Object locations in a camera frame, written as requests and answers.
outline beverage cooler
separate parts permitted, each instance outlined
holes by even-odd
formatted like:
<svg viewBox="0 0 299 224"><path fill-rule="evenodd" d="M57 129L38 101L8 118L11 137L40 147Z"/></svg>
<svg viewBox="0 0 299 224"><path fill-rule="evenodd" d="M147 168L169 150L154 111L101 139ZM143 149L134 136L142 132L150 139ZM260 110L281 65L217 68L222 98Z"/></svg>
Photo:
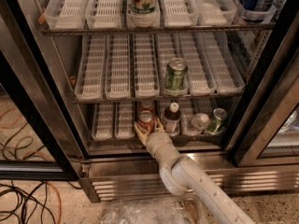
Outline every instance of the beverage cooler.
<svg viewBox="0 0 299 224"><path fill-rule="evenodd" d="M77 180L91 202L164 195L134 125L175 102L174 145L225 192L298 189L296 0L0 1L0 99L50 156L4 138L4 178Z"/></svg>

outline robotic arm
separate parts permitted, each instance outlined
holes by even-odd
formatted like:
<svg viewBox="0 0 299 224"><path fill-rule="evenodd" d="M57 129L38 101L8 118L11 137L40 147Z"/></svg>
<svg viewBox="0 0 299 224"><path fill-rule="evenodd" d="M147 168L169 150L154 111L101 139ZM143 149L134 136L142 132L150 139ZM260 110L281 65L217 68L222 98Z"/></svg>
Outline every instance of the robotic arm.
<svg viewBox="0 0 299 224"><path fill-rule="evenodd" d="M156 123L156 132L150 135L137 123L135 130L147 151L157 160L160 177L168 191L179 196L193 189L220 223L254 223L194 160L178 152L159 119Z"/></svg>

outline floor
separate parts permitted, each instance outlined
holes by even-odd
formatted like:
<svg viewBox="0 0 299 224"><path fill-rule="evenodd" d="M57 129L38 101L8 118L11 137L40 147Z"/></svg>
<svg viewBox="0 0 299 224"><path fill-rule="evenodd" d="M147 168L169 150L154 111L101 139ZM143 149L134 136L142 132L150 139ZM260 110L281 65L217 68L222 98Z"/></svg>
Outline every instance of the floor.
<svg viewBox="0 0 299 224"><path fill-rule="evenodd" d="M0 144L2 145L0 147L0 160L52 160L49 152L43 148L42 143L31 127L26 125L25 119L20 116L20 112L18 109L15 109L11 100L7 96L1 96L0 98ZM19 129L22 129L21 133L15 135ZM30 193L39 184L40 182L37 181L13 182L15 187L23 189L27 193ZM23 200L21 205L17 206L21 202L21 196L11 192L12 189L16 189L10 187L12 185L11 181L1 180L0 177L0 223L21 223L18 220L18 217L21 218L21 210L27 210L27 215L24 217L26 217L25 223L29 224L101 223L100 219L107 212L109 203L90 203L81 189L74 189L68 182L51 182L51 184L52 186L50 184L47 186L45 184L42 185L33 196L40 203L46 203L45 205L52 212L53 217L47 210L43 210L41 205L38 205L31 215L36 203L29 201L27 209L23 209L25 206L25 200ZM59 205L57 193L59 193L61 205ZM256 223L299 223L299 191L251 193L235 195L232 198ZM5 219L9 215L9 211L14 210L16 206L16 215ZM62 208L60 222L58 221L59 206ZM200 224L218 223L202 203L200 203L200 207L203 220L205 221Z"/></svg>
<svg viewBox="0 0 299 224"><path fill-rule="evenodd" d="M33 190L40 182L37 181L14 181L15 187L27 192ZM9 180L0 180L0 184L11 185ZM90 203L81 189L74 189L67 182L52 182L59 192L62 204L61 224L96 224L106 213L109 203ZM0 186L0 192L8 189ZM46 206L51 210L55 219L59 215L58 198L54 190L48 186ZM38 189L34 196L43 203L45 200L44 186ZM253 193L242 196L234 196L233 200L256 222L271 224L299 223L299 192L283 191L271 193ZM17 203L14 193L0 195L0 219L5 217L1 212L12 210ZM27 217L33 209L34 202L29 202ZM205 224L218 223L211 213L200 203ZM43 222L40 220L41 206L38 206L28 223L54 223L49 213L44 212ZM0 223L19 223L15 216Z"/></svg>

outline door glass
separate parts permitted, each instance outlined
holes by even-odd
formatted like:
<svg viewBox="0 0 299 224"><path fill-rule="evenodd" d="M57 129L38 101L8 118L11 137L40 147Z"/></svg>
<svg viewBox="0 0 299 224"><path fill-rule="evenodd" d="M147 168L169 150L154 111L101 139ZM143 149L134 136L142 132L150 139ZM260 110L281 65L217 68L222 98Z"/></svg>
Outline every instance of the door glass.
<svg viewBox="0 0 299 224"><path fill-rule="evenodd" d="M287 117L261 158L299 156L299 105Z"/></svg>
<svg viewBox="0 0 299 224"><path fill-rule="evenodd" d="M0 161L54 161L1 84Z"/></svg>

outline terrazzo floor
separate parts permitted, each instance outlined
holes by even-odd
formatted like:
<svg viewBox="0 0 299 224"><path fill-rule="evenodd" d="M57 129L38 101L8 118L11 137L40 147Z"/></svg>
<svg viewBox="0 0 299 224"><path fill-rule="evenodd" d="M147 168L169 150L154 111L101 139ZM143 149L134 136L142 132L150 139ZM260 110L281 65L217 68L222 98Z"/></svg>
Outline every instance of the terrazzo floor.
<svg viewBox="0 0 299 224"><path fill-rule="evenodd" d="M1 184L10 185L9 180L0 180ZM14 181L18 188L30 192L37 186L37 181ZM89 199L80 189L72 188L67 182L52 182L60 194L62 202L61 224L96 224L107 211L108 202L90 203ZM48 187L47 207L52 211L55 218L58 216L57 195ZM43 203L45 200L45 189L38 189L35 197ZM275 191L263 193L251 193L245 195L234 195L233 200L256 222L260 224L291 224L299 223L299 191ZM0 211L12 210L16 205L17 198L10 193L0 197ZM218 223L212 214L200 203L205 224ZM38 207L31 216L28 223L54 223L47 212L44 212L43 222L40 220L41 207ZM0 223L19 223L16 217L10 217Z"/></svg>

